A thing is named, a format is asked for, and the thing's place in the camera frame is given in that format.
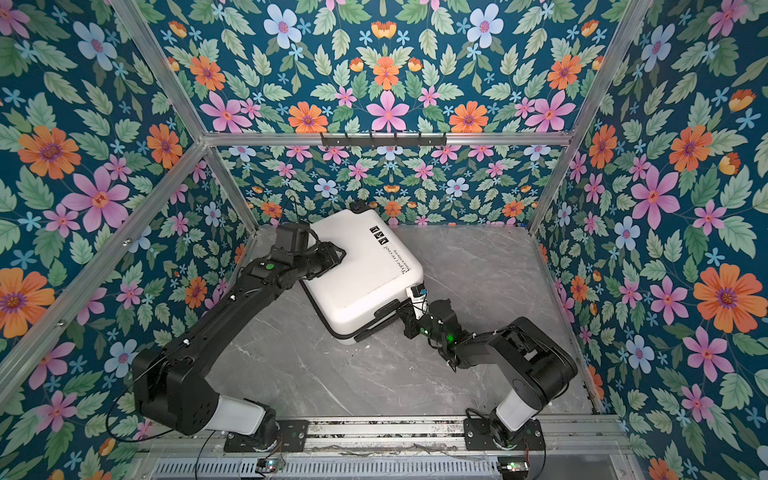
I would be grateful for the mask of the white hard-shell suitcase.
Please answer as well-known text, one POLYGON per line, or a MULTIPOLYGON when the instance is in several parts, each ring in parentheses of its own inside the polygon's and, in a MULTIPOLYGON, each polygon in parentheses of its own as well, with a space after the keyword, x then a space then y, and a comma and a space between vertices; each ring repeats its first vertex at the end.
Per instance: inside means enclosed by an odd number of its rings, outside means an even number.
POLYGON ((423 283, 419 260, 372 209, 343 210, 310 227, 346 257, 301 286, 320 321, 338 342, 357 343, 398 319, 406 290, 423 283))

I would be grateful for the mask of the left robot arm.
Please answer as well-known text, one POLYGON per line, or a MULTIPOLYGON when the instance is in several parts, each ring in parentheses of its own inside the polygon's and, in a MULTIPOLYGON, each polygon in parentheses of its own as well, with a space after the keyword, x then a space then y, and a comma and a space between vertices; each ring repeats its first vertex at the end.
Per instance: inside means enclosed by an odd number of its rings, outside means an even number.
POLYGON ((340 265, 341 247, 323 241, 307 224, 278 227, 265 257, 243 267, 231 288, 187 332, 159 350, 144 350, 132 363, 136 410, 184 435, 224 431, 247 438, 257 450, 272 448, 279 425, 263 403, 217 392, 207 375, 252 318, 304 280, 340 265))

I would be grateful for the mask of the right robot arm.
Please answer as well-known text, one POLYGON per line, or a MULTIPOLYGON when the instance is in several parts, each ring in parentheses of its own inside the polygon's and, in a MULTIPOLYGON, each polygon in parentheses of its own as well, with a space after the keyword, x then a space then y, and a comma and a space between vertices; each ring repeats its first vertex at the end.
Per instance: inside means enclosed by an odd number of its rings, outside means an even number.
POLYGON ((508 395, 489 414, 486 432, 503 449, 523 439, 526 425, 567 391, 578 368, 573 358, 526 317, 506 327, 475 333, 464 329, 449 300, 427 305, 412 300, 397 309, 404 335, 425 337, 454 371, 497 366, 510 384, 508 395))

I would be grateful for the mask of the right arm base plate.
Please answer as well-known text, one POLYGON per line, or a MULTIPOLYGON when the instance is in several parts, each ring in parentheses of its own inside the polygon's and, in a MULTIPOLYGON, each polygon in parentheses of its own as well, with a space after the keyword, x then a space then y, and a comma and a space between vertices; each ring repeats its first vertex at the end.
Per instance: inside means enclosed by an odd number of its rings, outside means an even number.
POLYGON ((500 421, 480 417, 463 420, 465 448, 469 451, 543 451, 544 434, 537 419, 519 430, 508 430, 500 421))

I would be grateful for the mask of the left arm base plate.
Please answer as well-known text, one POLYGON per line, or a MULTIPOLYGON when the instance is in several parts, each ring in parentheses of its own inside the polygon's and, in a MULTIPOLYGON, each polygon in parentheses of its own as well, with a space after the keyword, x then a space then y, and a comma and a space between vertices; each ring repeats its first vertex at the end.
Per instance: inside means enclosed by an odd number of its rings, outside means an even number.
POLYGON ((228 433, 226 453, 296 453, 302 452, 308 439, 307 420, 269 420, 254 434, 228 433))

